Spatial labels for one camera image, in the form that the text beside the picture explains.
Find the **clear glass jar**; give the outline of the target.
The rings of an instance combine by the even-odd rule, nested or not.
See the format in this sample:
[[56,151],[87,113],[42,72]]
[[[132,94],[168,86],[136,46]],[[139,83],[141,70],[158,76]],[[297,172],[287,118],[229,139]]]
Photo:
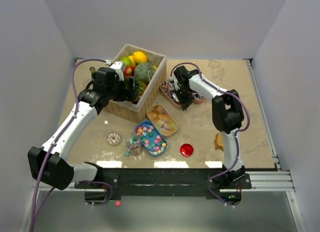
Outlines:
[[125,139],[125,144],[132,156],[138,156],[142,152],[142,140],[136,133],[130,133]]

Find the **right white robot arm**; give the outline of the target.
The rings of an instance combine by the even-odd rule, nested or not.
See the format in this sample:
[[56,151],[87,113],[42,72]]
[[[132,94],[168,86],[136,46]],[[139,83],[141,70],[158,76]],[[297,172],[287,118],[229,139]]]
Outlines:
[[174,93],[185,111],[194,101],[193,92],[197,92],[207,101],[211,101],[212,122],[222,136],[224,158],[223,172],[212,176],[214,180],[223,176],[223,184],[230,189],[235,188],[245,175],[245,167],[241,159],[238,133],[241,132],[244,113],[244,103],[236,90],[226,90],[207,80],[197,67],[187,70],[187,63],[180,63],[172,69],[175,79]]

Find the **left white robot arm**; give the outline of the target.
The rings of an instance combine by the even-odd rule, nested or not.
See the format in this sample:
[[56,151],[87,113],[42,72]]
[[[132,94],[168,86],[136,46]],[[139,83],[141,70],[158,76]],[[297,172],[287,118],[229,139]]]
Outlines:
[[88,162],[68,164],[67,160],[84,129],[110,101],[123,102],[135,98],[132,84],[125,87],[125,64],[116,61],[110,67],[101,67],[87,87],[79,93],[70,114],[58,130],[39,148],[32,147],[28,154],[31,176],[53,188],[64,190],[69,184],[84,182],[99,188],[104,176],[98,166]]

